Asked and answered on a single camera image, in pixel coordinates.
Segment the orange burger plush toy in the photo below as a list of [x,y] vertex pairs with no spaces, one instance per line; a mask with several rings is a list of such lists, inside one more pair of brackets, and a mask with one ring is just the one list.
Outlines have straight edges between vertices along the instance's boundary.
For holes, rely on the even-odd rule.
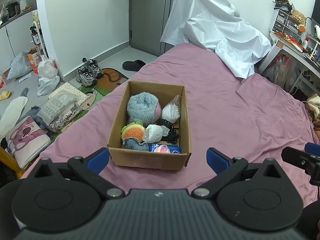
[[143,142],[145,128],[141,122],[132,122],[121,129],[121,139],[135,138],[139,142]]

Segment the black lace pouch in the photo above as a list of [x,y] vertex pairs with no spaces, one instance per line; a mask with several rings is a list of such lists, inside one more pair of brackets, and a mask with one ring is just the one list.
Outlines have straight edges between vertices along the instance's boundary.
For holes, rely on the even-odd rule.
[[167,135],[162,137],[163,141],[166,141],[172,144],[175,144],[178,142],[180,135],[176,132],[176,129],[174,129],[174,126],[171,122],[164,120],[162,118],[159,118],[156,121],[156,124],[158,126],[164,126],[165,128],[169,129],[169,131],[167,132]]

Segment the blue tissue packet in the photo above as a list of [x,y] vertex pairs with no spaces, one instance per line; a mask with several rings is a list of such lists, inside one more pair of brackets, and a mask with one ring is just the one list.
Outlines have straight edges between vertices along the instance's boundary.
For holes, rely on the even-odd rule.
[[152,144],[149,144],[149,151],[158,152],[158,153],[180,154],[181,147],[179,145],[152,143]]

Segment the clear bag of white pellets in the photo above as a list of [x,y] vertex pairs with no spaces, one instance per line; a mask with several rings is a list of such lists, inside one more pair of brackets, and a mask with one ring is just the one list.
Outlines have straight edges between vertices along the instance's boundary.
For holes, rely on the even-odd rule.
[[176,95],[162,109],[162,119],[174,124],[180,118],[180,98],[180,95]]

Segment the fluffy grey blue plush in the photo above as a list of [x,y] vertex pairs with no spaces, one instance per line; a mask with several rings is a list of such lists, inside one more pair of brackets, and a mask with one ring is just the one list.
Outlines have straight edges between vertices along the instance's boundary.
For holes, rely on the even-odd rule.
[[129,123],[140,122],[143,126],[154,124],[161,117],[158,98],[148,92],[130,96],[127,103]]

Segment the grey blue felt octopus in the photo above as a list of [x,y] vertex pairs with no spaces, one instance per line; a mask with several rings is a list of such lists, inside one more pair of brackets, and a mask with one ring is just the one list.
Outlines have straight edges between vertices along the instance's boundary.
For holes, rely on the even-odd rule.
[[135,151],[148,151],[149,146],[147,142],[140,142],[137,138],[129,137],[123,140],[123,148]]

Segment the cream blanket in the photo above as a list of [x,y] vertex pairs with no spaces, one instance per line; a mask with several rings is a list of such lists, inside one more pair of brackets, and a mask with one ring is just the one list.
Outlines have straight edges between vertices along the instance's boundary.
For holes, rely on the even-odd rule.
[[315,113],[316,116],[319,115],[320,110],[320,97],[318,94],[313,94],[310,98],[307,99],[306,102],[307,108]]

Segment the pink cartoon cushion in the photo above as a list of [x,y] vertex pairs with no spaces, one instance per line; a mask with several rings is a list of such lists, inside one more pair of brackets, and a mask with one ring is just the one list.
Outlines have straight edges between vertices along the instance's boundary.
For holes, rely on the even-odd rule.
[[9,154],[25,169],[47,146],[51,139],[31,116],[25,117],[5,136]]

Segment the grey sneaker left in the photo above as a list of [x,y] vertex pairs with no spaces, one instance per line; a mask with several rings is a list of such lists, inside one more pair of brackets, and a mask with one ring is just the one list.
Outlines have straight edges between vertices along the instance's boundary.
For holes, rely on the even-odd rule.
[[97,79],[89,72],[86,66],[79,67],[76,70],[76,80],[84,87],[91,87],[97,83]]

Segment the grey sneaker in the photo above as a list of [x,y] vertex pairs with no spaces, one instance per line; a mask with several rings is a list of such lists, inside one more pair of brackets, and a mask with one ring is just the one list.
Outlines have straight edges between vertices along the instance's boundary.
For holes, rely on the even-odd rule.
[[87,67],[88,71],[96,78],[101,78],[104,74],[102,69],[98,66],[98,63],[94,59],[86,59],[85,57],[82,59],[83,63]]
[[79,67],[76,70],[76,80],[84,87],[91,87],[97,83],[97,79],[89,72],[86,66]]

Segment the grey sneaker right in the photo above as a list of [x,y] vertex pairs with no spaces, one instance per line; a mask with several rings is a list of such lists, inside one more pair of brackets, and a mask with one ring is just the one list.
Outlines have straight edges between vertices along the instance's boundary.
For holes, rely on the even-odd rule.
[[101,78],[104,74],[102,69],[98,66],[98,63],[94,59],[86,59],[85,57],[82,59],[83,63],[87,67],[88,71],[96,78]]

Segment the white desk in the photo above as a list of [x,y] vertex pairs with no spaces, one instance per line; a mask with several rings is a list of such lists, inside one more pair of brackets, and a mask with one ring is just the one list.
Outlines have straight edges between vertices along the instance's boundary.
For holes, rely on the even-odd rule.
[[285,90],[292,93],[293,89],[298,88],[299,81],[305,83],[313,92],[319,95],[319,89],[304,77],[303,72],[310,70],[319,79],[319,68],[314,63],[307,60],[290,42],[283,39],[280,34],[275,31],[269,33],[272,47],[268,54],[262,59],[260,66],[257,68],[259,74],[263,74],[267,70],[272,61],[281,53],[289,57],[292,66],[287,71],[287,79],[285,81]]

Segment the orange white cardboard box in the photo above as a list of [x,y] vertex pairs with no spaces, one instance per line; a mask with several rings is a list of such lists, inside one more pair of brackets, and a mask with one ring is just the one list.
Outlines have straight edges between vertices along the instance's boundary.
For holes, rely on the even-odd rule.
[[42,61],[41,55],[36,50],[36,48],[33,48],[33,49],[29,50],[29,52],[27,52],[27,57],[28,57],[28,60],[31,64],[31,68],[32,68],[33,72],[35,74],[38,74],[38,71],[37,71],[38,65]]

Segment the grey plastic bag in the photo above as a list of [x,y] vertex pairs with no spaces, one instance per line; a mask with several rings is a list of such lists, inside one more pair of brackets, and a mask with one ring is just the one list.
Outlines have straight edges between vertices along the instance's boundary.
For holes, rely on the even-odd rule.
[[12,61],[7,79],[17,79],[32,71],[28,54],[24,51],[20,52]]

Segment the black monitor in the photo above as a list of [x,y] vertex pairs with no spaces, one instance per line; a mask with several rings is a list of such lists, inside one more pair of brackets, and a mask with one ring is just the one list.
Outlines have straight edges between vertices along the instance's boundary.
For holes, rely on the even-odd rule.
[[315,4],[313,7],[313,12],[311,15],[311,26],[320,24],[320,0],[315,0]]

